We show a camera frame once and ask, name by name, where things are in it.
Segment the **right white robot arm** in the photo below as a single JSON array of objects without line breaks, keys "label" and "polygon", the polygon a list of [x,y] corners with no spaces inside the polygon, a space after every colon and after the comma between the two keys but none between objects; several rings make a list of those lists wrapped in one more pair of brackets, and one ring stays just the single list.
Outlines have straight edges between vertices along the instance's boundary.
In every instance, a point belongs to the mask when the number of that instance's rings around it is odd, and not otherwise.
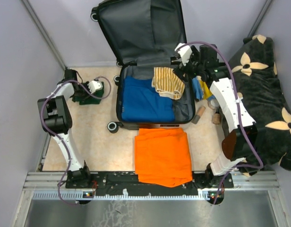
[{"label": "right white robot arm", "polygon": [[194,43],[179,43],[175,47],[175,57],[180,63],[174,72],[179,78],[187,74],[202,79],[218,102],[224,133],[222,151],[196,179],[196,185],[202,189],[224,187],[230,171],[262,167],[255,147],[259,140],[259,129],[238,96],[229,62],[215,45],[205,42],[198,44],[199,48]]}]

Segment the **blue garment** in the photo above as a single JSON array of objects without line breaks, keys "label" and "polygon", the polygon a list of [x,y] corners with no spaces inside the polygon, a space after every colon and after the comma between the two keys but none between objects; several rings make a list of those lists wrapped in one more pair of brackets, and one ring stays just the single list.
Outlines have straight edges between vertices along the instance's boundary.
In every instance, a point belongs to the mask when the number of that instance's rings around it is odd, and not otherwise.
[{"label": "blue garment", "polygon": [[121,117],[127,122],[173,122],[172,100],[161,97],[151,79],[124,79]]}]

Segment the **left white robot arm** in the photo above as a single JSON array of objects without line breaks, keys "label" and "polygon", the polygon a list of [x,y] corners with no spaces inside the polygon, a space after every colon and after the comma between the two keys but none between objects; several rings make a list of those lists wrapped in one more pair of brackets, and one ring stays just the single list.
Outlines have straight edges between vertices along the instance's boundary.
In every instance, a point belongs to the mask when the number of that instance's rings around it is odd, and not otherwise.
[{"label": "left white robot arm", "polygon": [[64,79],[47,98],[37,101],[42,128],[57,142],[67,163],[67,188],[88,187],[93,177],[85,160],[75,145],[72,135],[72,117],[67,105],[68,99],[81,90],[77,83],[78,73],[65,69]]}]

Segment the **dark green cloth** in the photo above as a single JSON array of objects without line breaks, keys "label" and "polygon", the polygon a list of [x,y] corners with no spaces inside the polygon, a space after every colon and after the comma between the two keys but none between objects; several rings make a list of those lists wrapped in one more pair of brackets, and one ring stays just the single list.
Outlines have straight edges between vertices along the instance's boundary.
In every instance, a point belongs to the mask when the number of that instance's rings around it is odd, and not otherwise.
[{"label": "dark green cloth", "polygon": [[[88,83],[89,83],[89,81],[87,81],[87,82],[83,82],[82,85],[83,85],[86,89],[88,89],[88,86],[87,86]],[[96,96],[96,97],[102,97],[103,94],[104,94],[104,88],[103,88],[103,90],[97,91],[97,92],[93,93],[92,95],[94,95],[94,96]],[[72,96],[72,101],[73,101],[73,102],[79,102],[79,105],[97,105],[97,104],[100,103],[101,100],[100,100],[100,99],[95,99],[94,97],[92,97],[92,96],[89,95],[89,98],[87,98],[87,99],[84,100],[84,101],[74,101],[74,100],[73,100],[73,96]]]}]

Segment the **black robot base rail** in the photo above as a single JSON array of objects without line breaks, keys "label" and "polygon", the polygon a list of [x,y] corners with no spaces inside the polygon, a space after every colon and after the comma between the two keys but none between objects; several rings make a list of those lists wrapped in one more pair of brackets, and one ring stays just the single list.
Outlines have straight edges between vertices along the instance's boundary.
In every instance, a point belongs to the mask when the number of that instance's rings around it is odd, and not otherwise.
[{"label": "black robot base rail", "polygon": [[142,183],[134,172],[99,171],[88,176],[68,173],[65,186],[69,189],[95,190],[96,196],[122,195],[126,190],[129,196],[190,196],[198,195],[199,189],[218,188],[223,176],[213,176],[211,171],[193,172],[192,180],[176,187]]}]

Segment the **orange cloth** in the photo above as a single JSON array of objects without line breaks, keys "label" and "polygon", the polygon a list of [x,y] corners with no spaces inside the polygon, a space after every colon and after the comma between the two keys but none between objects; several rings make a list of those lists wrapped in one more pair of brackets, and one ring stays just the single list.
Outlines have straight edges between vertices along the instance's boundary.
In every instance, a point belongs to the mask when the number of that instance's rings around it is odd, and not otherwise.
[{"label": "orange cloth", "polygon": [[182,128],[139,129],[134,165],[142,183],[173,188],[192,181],[187,133]]}]

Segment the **light blue Pikachu shirt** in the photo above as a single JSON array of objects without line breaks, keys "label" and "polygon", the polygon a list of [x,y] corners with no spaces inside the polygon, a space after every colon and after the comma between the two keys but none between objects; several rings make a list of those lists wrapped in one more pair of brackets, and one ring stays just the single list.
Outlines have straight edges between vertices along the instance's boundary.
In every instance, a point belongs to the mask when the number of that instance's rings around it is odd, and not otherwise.
[{"label": "light blue Pikachu shirt", "polygon": [[207,84],[202,81],[200,76],[192,79],[193,91],[196,100],[212,100],[215,99]]}]

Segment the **yellow white striped towel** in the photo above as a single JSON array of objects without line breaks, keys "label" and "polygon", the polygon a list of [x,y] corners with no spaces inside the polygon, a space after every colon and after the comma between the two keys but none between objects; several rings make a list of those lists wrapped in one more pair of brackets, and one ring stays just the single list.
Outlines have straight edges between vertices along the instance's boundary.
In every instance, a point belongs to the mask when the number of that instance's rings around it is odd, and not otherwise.
[{"label": "yellow white striped towel", "polygon": [[151,86],[160,97],[172,100],[181,99],[185,90],[184,82],[168,67],[154,67]]}]

